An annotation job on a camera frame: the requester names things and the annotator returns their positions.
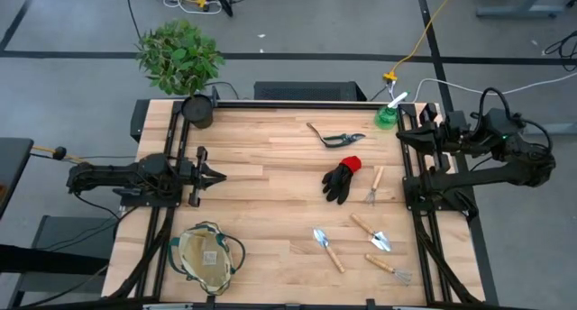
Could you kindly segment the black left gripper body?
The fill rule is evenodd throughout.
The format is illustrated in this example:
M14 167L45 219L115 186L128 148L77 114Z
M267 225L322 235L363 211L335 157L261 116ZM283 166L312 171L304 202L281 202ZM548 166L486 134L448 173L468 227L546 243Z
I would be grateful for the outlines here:
M192 192L188 196L188 204L199 207L199 191L204 185L203 167L206 165L207 150L204 146L197 148L197 163L188 158L182 158L179 163L179 183L181 186L192 186Z

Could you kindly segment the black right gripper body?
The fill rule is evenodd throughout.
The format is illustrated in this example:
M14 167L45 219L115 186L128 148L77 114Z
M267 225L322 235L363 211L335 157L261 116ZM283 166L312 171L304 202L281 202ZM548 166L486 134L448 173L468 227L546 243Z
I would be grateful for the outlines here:
M435 121L438 116L437 108L434 103L426 104L426 120L429 122L430 130L433 135L433 149L432 157L435 163L436 172L446 173L450 168L449 158L443 152L443 139L444 135L441 132L441 128Z

